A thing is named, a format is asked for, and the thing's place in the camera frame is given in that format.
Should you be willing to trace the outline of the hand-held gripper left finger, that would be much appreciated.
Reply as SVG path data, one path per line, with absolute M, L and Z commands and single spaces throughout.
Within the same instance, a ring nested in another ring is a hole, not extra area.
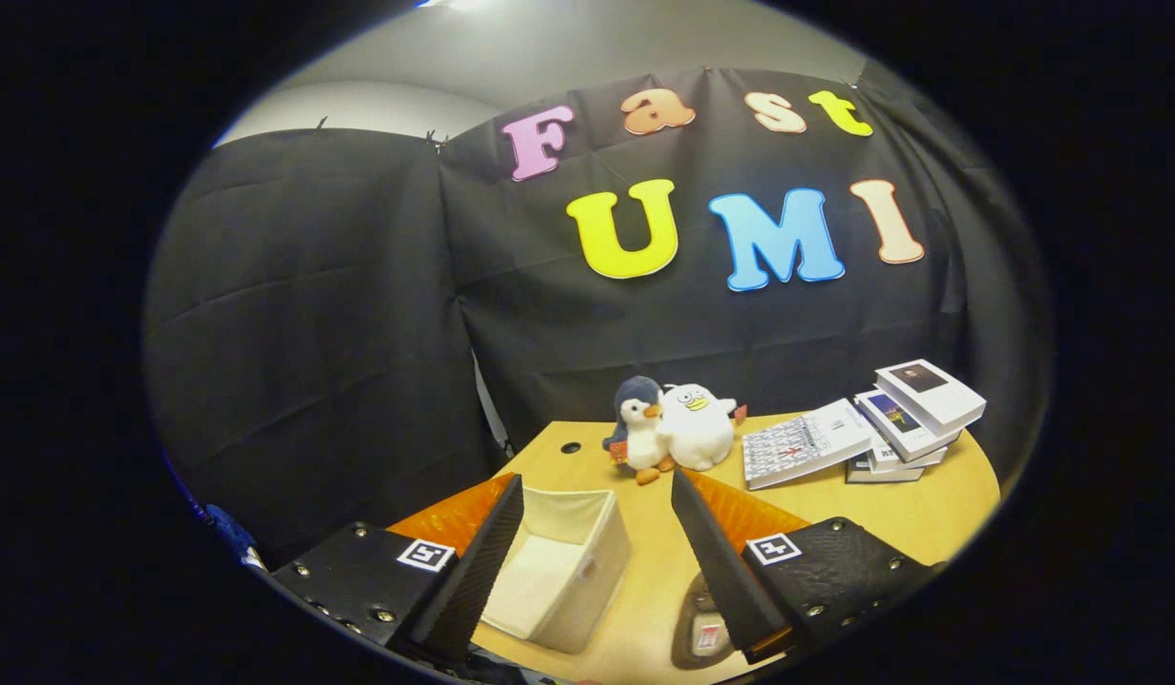
M 352 521 L 271 580 L 358 640 L 459 667 L 522 517 L 522 478 L 501 474 L 388 526 Z

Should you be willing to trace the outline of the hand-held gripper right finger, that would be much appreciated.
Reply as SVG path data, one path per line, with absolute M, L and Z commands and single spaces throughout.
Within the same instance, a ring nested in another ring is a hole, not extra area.
M 674 472 L 671 504 L 731 642 L 752 664 L 842 640 L 935 576 L 855 521 L 810 523 L 705 474 Z

